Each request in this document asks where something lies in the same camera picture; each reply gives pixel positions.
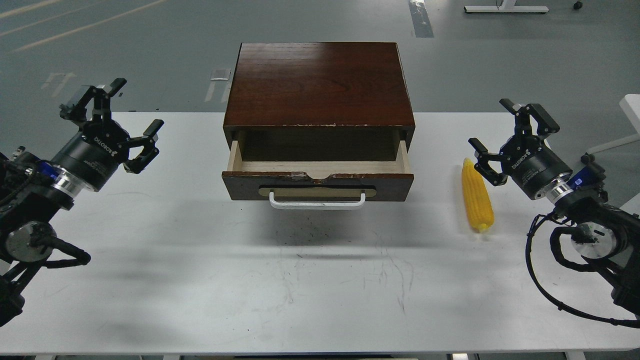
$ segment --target white metal handle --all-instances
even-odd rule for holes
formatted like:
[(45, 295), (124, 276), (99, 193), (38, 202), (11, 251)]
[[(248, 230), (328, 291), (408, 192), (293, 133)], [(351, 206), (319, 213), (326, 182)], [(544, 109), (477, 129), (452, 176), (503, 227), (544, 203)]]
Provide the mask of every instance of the white metal handle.
[(355, 210), (360, 209), (364, 205), (366, 197), (366, 194), (362, 192), (360, 193), (360, 201), (357, 202), (280, 202), (276, 201), (273, 190), (269, 192), (269, 202), (271, 206), (284, 210)]

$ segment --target open drawer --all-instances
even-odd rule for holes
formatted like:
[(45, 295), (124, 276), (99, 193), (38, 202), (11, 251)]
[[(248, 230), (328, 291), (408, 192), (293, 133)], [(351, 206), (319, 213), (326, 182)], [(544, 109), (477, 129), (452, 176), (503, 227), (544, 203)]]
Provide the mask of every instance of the open drawer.
[(404, 201), (413, 183), (394, 43), (242, 44), (223, 130), (234, 200)]
[(395, 153), (380, 160), (251, 160), (234, 140), (222, 178), (233, 200), (269, 200), (273, 192), (276, 200), (357, 201), (364, 193), (367, 201), (404, 201), (413, 183), (404, 140)]

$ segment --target scratch mark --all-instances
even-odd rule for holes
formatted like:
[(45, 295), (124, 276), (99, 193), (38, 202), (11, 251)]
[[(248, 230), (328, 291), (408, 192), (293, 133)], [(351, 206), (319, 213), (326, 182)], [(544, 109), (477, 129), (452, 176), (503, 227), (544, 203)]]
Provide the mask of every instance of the scratch mark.
[(384, 278), (385, 287), (387, 287), (388, 275), (387, 275), (387, 269), (385, 269), (385, 264), (384, 263), (382, 263), (382, 270), (380, 272), (380, 277), (378, 278), (378, 284), (382, 283), (382, 278)]
[(292, 290), (292, 285), (293, 283), (287, 279), (287, 275), (289, 274), (289, 276), (291, 276), (291, 273), (288, 272), (287, 270), (285, 270), (282, 266), (282, 248), (280, 247), (280, 256), (278, 259), (278, 268), (280, 269), (281, 272), (281, 278), (282, 278), (282, 284), (284, 285), (285, 289), (286, 289), (286, 294), (284, 295), (284, 302), (283, 304), (280, 304), (278, 307), (278, 312), (282, 310), (282, 307), (286, 304), (293, 304), (294, 299), (293, 299), (293, 290)]
[(293, 266), (294, 268), (296, 268), (296, 281), (298, 282), (298, 284), (300, 283), (300, 267), (298, 266), (300, 264), (301, 260), (296, 261), (296, 264)]
[(389, 250), (387, 249), (387, 257), (391, 260), (391, 263), (396, 267), (398, 272), (400, 273), (400, 280), (402, 281), (402, 297), (398, 297), (398, 303), (400, 304), (400, 308), (402, 309), (403, 314), (406, 314), (404, 311), (404, 273), (400, 270), (400, 267), (394, 261), (394, 258), (389, 255)]
[(56, 291), (56, 292), (54, 292), (54, 293), (50, 294), (50, 295), (49, 295), (49, 297), (52, 297), (53, 295), (55, 295), (55, 294), (57, 294), (57, 293), (61, 292), (62, 290), (66, 289), (66, 288), (68, 288), (68, 287), (69, 287), (69, 285), (66, 285), (64, 288), (62, 288), (62, 289), (60, 289), (60, 290), (58, 290), (58, 291)]
[(409, 261), (407, 260), (402, 260), (403, 263), (409, 265), (409, 267), (411, 268), (411, 279), (409, 280), (409, 291), (411, 291), (411, 287), (413, 286), (413, 276), (415, 275), (415, 271), (413, 269), (413, 264), (411, 264)]

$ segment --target white table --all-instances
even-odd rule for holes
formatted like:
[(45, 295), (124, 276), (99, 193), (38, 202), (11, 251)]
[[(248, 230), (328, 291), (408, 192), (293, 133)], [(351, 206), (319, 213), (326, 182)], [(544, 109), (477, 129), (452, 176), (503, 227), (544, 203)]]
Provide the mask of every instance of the white table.
[[(116, 113), (133, 136), (164, 119), (160, 155), (122, 169), (52, 221), (87, 266), (43, 270), (24, 313), (0, 328), (0, 354), (391, 354), (625, 350), (640, 331), (559, 312), (524, 264), (531, 218), (552, 209), (513, 183), (490, 188), (496, 224), (474, 234), (460, 171), (467, 138), (496, 151), (508, 113), (417, 113), (406, 202), (358, 211), (282, 211), (231, 201), (220, 173), (221, 113)], [(66, 139), (61, 139), (61, 146)], [(534, 242), (550, 292), (598, 315), (599, 276), (557, 265), (551, 226)]]

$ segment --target corn cob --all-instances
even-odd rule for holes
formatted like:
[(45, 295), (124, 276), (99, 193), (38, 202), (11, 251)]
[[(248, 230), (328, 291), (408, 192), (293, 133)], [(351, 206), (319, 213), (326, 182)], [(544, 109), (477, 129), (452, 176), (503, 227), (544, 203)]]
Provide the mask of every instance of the corn cob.
[(465, 158), (462, 165), (462, 192), (469, 225), (480, 233), (486, 231), (493, 225), (491, 200), (482, 175), (474, 169), (474, 163), (469, 158)]

